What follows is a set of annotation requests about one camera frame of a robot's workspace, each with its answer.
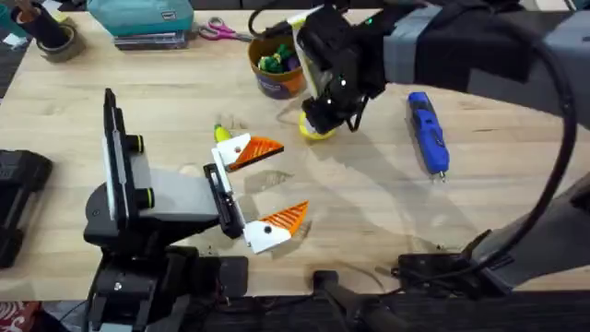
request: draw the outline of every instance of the white plastic part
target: white plastic part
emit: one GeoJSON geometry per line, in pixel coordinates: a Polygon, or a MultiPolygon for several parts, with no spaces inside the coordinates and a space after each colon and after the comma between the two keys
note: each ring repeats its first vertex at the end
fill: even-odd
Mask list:
{"type": "Polygon", "coordinates": [[[246,148],[252,137],[250,134],[243,134],[234,138],[224,140],[218,143],[217,150],[223,162],[223,166],[227,168],[235,162],[240,153],[246,148]]]}
{"type": "Polygon", "coordinates": [[[250,221],[243,228],[243,237],[255,254],[288,241],[289,231],[260,220],[250,221]]]}
{"type": "Polygon", "coordinates": [[[223,159],[221,158],[221,154],[218,148],[212,148],[211,154],[213,154],[213,161],[218,168],[219,172],[219,179],[221,181],[221,187],[223,191],[228,195],[233,195],[233,189],[231,189],[230,178],[228,178],[228,174],[225,171],[225,164],[223,163],[223,159]]]}
{"type": "MultiPolygon", "coordinates": [[[[246,148],[252,137],[250,134],[243,134],[234,138],[221,141],[215,148],[211,149],[213,160],[218,168],[219,182],[223,190],[229,196],[233,196],[230,178],[228,176],[229,167],[234,163],[242,151],[246,148]]],[[[240,222],[243,225],[243,238],[252,248],[255,254],[259,254],[288,241],[291,234],[288,230],[279,228],[267,222],[260,220],[246,222],[242,209],[237,200],[234,200],[234,207],[239,215],[240,222]]]]}

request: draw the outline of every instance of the yellow object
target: yellow object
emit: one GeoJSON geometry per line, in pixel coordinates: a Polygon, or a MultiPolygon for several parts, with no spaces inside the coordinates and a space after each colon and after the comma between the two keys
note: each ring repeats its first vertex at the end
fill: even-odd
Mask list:
{"type": "Polygon", "coordinates": [[[299,132],[303,135],[303,137],[305,137],[307,139],[311,139],[311,140],[327,139],[336,133],[336,129],[332,129],[323,135],[318,134],[318,133],[312,133],[307,129],[307,126],[305,126],[306,122],[307,122],[307,119],[305,118],[305,112],[301,112],[301,115],[299,116],[299,132]]]}
{"type": "Polygon", "coordinates": [[[231,138],[231,134],[228,129],[224,128],[221,124],[215,124],[213,129],[213,135],[215,136],[215,142],[223,142],[231,138]]]}

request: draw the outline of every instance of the wooden table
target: wooden table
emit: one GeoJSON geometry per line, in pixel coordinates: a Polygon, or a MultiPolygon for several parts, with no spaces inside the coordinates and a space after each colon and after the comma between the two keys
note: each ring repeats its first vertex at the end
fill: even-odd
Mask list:
{"type": "MultiPolygon", "coordinates": [[[[264,13],[260,27],[289,12],[264,13]]],[[[348,16],[359,21],[370,11],[348,16]]],[[[220,15],[245,30],[249,12],[220,15]]],[[[152,167],[200,175],[211,162],[217,119],[235,133],[272,137],[285,152],[231,176],[246,215],[311,202],[290,243],[253,255],[243,240],[216,228],[183,241],[207,255],[247,255],[249,294],[310,291],[315,269],[340,272],[355,291],[391,290],[387,270],[398,255],[458,250],[480,232],[526,213],[537,200],[561,136],[561,120],[526,108],[424,87],[388,87],[371,101],[360,131],[344,127],[323,142],[298,133],[301,97],[274,101],[255,85],[245,43],[204,41],[189,50],[122,53],[87,13],[71,14],[88,49],[68,63],[45,62],[31,47],[0,107],[0,147],[30,149],[54,161],[33,211],[17,264],[0,272],[2,300],[85,298],[99,262],[84,242],[84,207],[104,181],[102,102],[118,96],[128,132],[145,137],[152,167]],[[423,171],[406,120],[405,98],[425,89],[439,113],[452,155],[446,184],[423,171]]],[[[581,128],[565,184],[590,165],[581,128]]],[[[588,268],[534,280],[523,290],[590,289],[588,268]]]]}

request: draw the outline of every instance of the tape roll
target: tape roll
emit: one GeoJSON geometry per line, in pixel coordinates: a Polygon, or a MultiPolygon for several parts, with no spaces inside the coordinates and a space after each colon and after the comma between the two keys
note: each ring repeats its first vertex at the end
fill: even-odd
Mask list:
{"type": "Polygon", "coordinates": [[[39,47],[39,49],[44,53],[42,56],[45,58],[45,60],[52,63],[65,62],[82,53],[82,51],[84,51],[86,48],[84,41],[79,36],[74,27],[67,24],[60,24],[60,28],[69,38],[64,45],[52,48],[43,45],[40,40],[37,40],[37,47],[39,47]]]}

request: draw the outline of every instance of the black cable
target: black cable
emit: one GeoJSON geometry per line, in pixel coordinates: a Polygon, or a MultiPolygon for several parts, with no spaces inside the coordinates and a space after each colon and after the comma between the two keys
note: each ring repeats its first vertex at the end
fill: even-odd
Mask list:
{"type": "Polygon", "coordinates": [[[86,303],[86,300],[81,301],[80,303],[74,305],[72,307],[72,309],[68,310],[65,314],[62,315],[62,317],[59,319],[59,322],[62,323],[64,321],[64,319],[66,319],[69,315],[71,315],[77,308],[80,307],[80,305],[86,303]]]}
{"type": "Polygon", "coordinates": [[[576,11],[577,8],[575,7],[575,5],[572,3],[572,0],[563,0],[563,2],[565,3],[565,5],[568,7],[568,9],[570,11],[576,11]]]}
{"type": "Polygon", "coordinates": [[[264,39],[264,38],[271,37],[270,35],[271,35],[272,31],[279,30],[279,28],[275,28],[278,26],[280,26],[281,30],[284,30],[284,29],[290,30],[290,24],[287,23],[287,21],[281,21],[275,27],[267,28],[264,32],[258,32],[254,29],[254,20],[256,19],[256,17],[258,17],[258,15],[260,15],[260,13],[262,13],[263,11],[265,11],[267,9],[271,9],[274,6],[278,5],[278,3],[281,1],[282,0],[268,1],[264,5],[260,6],[260,8],[257,8],[248,18],[248,30],[250,31],[250,34],[252,34],[256,39],[264,39]]]}
{"type": "Polygon", "coordinates": [[[309,301],[310,299],[313,298],[313,295],[307,295],[304,296],[302,298],[297,298],[294,299],[292,301],[285,301],[285,302],[273,302],[271,305],[268,306],[263,306],[263,305],[259,305],[257,306],[255,309],[245,309],[245,310],[238,310],[238,309],[233,309],[233,310],[229,310],[227,308],[221,308],[218,307],[217,311],[218,313],[221,314],[267,314],[273,310],[279,309],[279,308],[285,308],[285,307],[291,307],[294,305],[298,305],[298,304],[302,304],[304,302],[309,301]]]}
{"type": "MultiPolygon", "coordinates": [[[[416,284],[431,282],[438,279],[455,278],[467,273],[478,272],[481,269],[494,264],[499,258],[507,255],[525,238],[525,236],[537,224],[543,213],[545,213],[547,210],[551,200],[553,199],[553,196],[560,186],[561,179],[567,171],[570,158],[572,157],[577,134],[577,114],[575,110],[575,101],[573,98],[572,87],[570,86],[569,79],[567,78],[563,67],[559,65],[557,56],[537,36],[532,35],[528,31],[523,30],[496,16],[492,16],[492,19],[496,20],[498,28],[504,30],[504,32],[509,34],[512,38],[519,41],[520,43],[529,45],[533,53],[537,55],[538,59],[540,59],[540,61],[547,68],[549,75],[551,76],[552,83],[555,86],[555,90],[557,91],[561,110],[561,119],[563,122],[563,134],[561,137],[560,151],[558,153],[557,159],[555,160],[553,170],[549,175],[547,183],[545,184],[545,188],[543,189],[543,192],[541,193],[537,203],[528,214],[521,227],[497,251],[472,267],[455,272],[418,279],[415,282],[416,284]]],[[[404,287],[400,287],[396,290],[387,292],[385,295],[397,294],[403,290],[404,287]]]]}

